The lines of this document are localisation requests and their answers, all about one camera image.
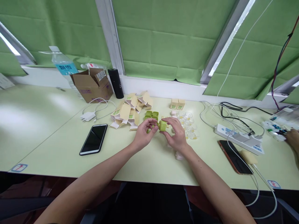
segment water bottle cap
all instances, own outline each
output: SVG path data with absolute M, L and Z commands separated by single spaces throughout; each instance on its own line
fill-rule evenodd
M 57 46 L 49 46 L 51 51 L 60 51 Z

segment plastic water bottle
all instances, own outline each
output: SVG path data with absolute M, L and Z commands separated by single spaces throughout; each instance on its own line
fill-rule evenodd
M 69 82 L 70 87 L 75 91 L 79 98 L 83 99 L 78 89 L 75 87 L 71 74 L 78 73 L 78 70 L 71 59 L 65 56 L 57 46 L 49 46 L 52 51 L 52 62 L 59 70 L 59 72 L 66 78 Z

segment small yellow box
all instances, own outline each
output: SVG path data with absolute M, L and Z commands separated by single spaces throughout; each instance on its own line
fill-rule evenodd
M 171 99 L 170 109 L 177 109 L 178 107 L 178 99 Z
M 182 110 L 185 106 L 185 100 L 178 99 L 178 110 Z

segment white charger adapter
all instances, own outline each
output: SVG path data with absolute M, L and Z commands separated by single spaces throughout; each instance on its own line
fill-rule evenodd
M 82 121 L 90 121 L 92 118 L 96 116 L 95 112 L 86 112 L 80 116 Z

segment human hand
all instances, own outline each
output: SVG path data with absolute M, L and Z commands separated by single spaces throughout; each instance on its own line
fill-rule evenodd
M 174 136 L 170 136 L 168 132 L 160 132 L 165 135 L 168 144 L 176 151 L 184 153 L 189 149 L 189 145 L 186 141 L 185 130 L 183 129 L 180 121 L 177 118 L 169 117 L 162 118 L 163 121 L 166 121 L 167 124 L 170 124 L 175 131 Z
M 154 118 L 148 118 L 138 126 L 135 138 L 131 143 L 138 151 L 147 146 L 152 140 L 158 130 L 157 122 Z
M 299 132 L 291 129 L 286 134 L 287 142 L 296 150 L 299 151 Z

